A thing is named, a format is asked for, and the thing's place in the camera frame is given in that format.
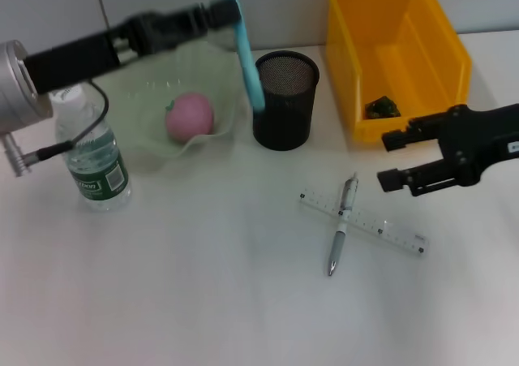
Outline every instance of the yellow box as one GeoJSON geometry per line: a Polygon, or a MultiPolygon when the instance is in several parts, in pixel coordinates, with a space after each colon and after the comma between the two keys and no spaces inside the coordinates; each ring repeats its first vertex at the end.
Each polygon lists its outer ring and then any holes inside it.
{"type": "Polygon", "coordinates": [[[467,101],[470,57],[436,0],[330,0],[326,58],[356,141],[467,101]],[[401,117],[366,119],[365,105],[382,96],[401,117]]]}

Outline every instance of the green bottle label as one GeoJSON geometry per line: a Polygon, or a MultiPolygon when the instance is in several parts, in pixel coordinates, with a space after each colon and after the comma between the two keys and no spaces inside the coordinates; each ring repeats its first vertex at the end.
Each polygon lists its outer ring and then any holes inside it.
{"type": "Polygon", "coordinates": [[[103,201],[114,198],[122,192],[128,184],[128,171],[122,163],[121,153],[110,166],[103,171],[91,174],[72,172],[75,184],[81,194],[94,201],[103,201]]]}

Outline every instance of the water bottle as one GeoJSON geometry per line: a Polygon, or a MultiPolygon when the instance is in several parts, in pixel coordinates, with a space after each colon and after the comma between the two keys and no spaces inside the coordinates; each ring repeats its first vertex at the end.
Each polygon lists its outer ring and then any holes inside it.
{"type": "MultiPolygon", "coordinates": [[[[102,107],[89,101],[81,85],[50,94],[56,120],[56,140],[73,139],[101,114],[102,107]]],[[[122,162],[114,133],[103,120],[71,151],[64,153],[66,167],[72,174],[87,205],[106,211],[123,206],[131,195],[128,172],[122,162]]]]}

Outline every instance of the pink peach toy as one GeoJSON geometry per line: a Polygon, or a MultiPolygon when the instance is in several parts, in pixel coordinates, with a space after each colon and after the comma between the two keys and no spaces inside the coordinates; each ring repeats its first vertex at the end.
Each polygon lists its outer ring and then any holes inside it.
{"type": "Polygon", "coordinates": [[[165,128],[171,138],[181,143],[212,132],[214,117],[211,103],[202,94],[185,93],[178,96],[166,110],[165,128]]]}

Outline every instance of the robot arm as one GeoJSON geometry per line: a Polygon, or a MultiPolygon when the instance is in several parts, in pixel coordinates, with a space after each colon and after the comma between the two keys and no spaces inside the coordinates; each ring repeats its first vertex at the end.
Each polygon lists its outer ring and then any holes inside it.
{"type": "Polygon", "coordinates": [[[220,0],[168,15],[137,15],[105,32],[31,56],[19,41],[0,44],[0,141],[15,174],[25,174],[31,164],[70,149],[70,144],[56,144],[43,152],[44,157],[37,151],[24,156],[11,134],[52,116],[48,92],[172,50],[240,19],[235,0],[220,0]],[[128,52],[133,54],[124,58],[128,52]]]}
{"type": "Polygon", "coordinates": [[[473,186],[487,167],[518,158],[519,104],[484,112],[458,105],[445,113],[410,120],[405,131],[382,136],[388,151],[432,139],[438,139],[444,159],[378,173],[385,192],[408,185],[413,196],[420,196],[456,185],[473,186]]]}

